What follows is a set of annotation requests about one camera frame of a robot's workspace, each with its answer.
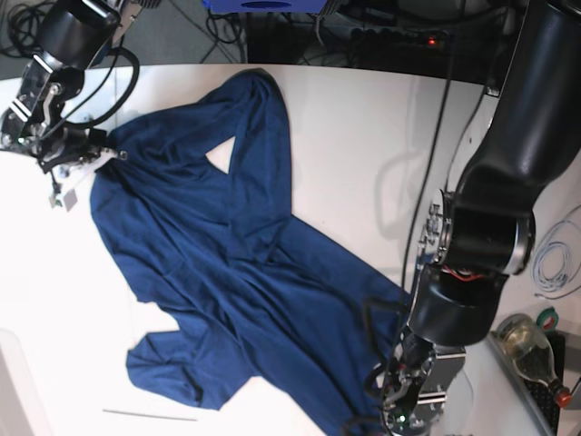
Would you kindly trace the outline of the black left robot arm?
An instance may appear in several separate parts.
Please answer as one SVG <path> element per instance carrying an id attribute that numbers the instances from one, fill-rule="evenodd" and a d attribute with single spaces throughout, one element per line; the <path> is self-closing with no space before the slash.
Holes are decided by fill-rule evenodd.
<path id="1" fill-rule="evenodd" d="M 372 314 L 396 320 L 364 384 L 385 434 L 427 435 L 439 420 L 467 347 L 487 336 L 508 278 L 527 266 L 539 195 L 579 150 L 580 4 L 532 1 L 482 142 L 428 209 L 409 301 L 362 305 L 373 350 Z"/>

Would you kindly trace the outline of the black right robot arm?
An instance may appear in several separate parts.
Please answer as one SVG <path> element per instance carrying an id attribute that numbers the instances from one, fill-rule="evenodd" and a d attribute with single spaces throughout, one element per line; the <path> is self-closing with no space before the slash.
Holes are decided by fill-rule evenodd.
<path id="1" fill-rule="evenodd" d="M 106 154 L 110 119 L 137 85 L 140 63 L 124 47 L 123 36 L 156 1 L 55 1 L 42 18 L 28 52 L 16 97 L 1 115 L 1 149 L 35 159 L 45 173 L 60 166 L 85 165 Z M 126 90 L 104 114 L 72 121 L 80 110 L 65 110 L 84 87 L 85 72 L 106 57 L 126 60 L 132 75 Z"/>

